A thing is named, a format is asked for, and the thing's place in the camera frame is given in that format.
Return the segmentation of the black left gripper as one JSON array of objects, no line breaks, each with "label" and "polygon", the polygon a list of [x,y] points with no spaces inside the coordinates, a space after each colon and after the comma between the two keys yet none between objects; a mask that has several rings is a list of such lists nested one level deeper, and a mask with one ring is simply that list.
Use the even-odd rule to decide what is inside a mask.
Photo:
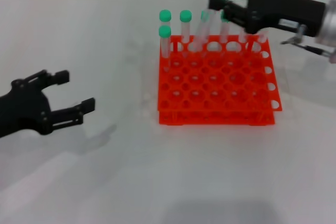
[{"label": "black left gripper", "polygon": [[1,137],[20,130],[47,135],[55,130],[83,124],[84,115],[95,110],[94,98],[75,106],[52,111],[42,89],[70,81],[68,70],[49,73],[42,70],[12,82],[12,89],[1,96]]}]

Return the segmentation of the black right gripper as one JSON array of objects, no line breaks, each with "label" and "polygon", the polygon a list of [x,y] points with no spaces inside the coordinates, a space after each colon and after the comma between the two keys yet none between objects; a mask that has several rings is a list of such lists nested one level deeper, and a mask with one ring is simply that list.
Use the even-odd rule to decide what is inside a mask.
[{"label": "black right gripper", "polygon": [[320,30],[327,5],[314,0],[248,0],[247,8],[232,0],[208,0],[208,8],[223,10],[225,18],[244,32],[255,34],[263,28],[296,32],[305,25],[305,35],[315,37]]}]

